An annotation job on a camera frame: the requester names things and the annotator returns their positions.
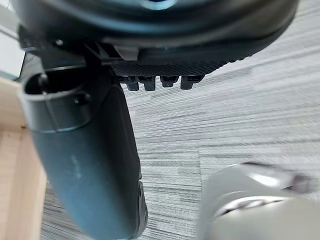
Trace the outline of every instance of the striped carpet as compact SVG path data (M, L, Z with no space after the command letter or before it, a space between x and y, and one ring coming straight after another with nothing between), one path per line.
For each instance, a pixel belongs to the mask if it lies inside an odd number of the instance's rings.
M274 44L192 90L162 88L159 79L154 92L123 86L149 209L141 240L193 239L204 182L227 165L259 161L320 177L319 36L320 4L302 0L294 23ZM50 187L41 237L88 239Z

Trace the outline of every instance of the textured black plastic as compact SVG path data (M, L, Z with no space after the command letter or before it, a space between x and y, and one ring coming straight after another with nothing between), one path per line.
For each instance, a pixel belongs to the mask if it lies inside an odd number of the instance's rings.
M129 111L120 84L107 72L97 77L96 82L80 86L90 96L100 94L99 101L83 102L97 104L88 108L90 120L86 124L54 133L35 127L32 137L50 183L67 213L85 233L96 240L136 238L145 229L148 216ZM46 95L57 101L57 94ZM26 106L41 102L32 97L22 89L20 99L27 115L30 108ZM69 105L68 98L63 97ZM77 102L73 104L82 108ZM60 111L68 110L63 105ZM60 113L67 122L79 117L74 112ZM51 118L47 111L42 114Z

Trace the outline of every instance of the gray carpet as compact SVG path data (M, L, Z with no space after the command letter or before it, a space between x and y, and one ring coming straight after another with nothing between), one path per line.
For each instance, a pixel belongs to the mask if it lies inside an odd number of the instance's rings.
M159 80L154 92L125 90L149 209L140 239L193 239L206 178L227 165L259 161L320 177L319 36L319 1L302 0L274 44L192 90ZM42 239L86 239L62 212L48 188Z

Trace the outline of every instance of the wooden panel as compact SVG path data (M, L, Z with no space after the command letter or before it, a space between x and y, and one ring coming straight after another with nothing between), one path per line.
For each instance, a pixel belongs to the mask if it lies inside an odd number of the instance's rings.
M0 129L19 131L26 125L17 97L20 85L0 77Z
M0 131L0 240L5 239L20 133Z
M1 131L0 136L0 240L37 240L45 172L27 130Z

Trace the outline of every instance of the screw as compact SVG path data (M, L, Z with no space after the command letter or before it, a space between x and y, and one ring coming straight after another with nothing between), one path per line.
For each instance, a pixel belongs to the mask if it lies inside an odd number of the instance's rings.
M62 46L64 44L64 41L62 41L61 39L58 39L55 41L55 44L57 44L58 46Z

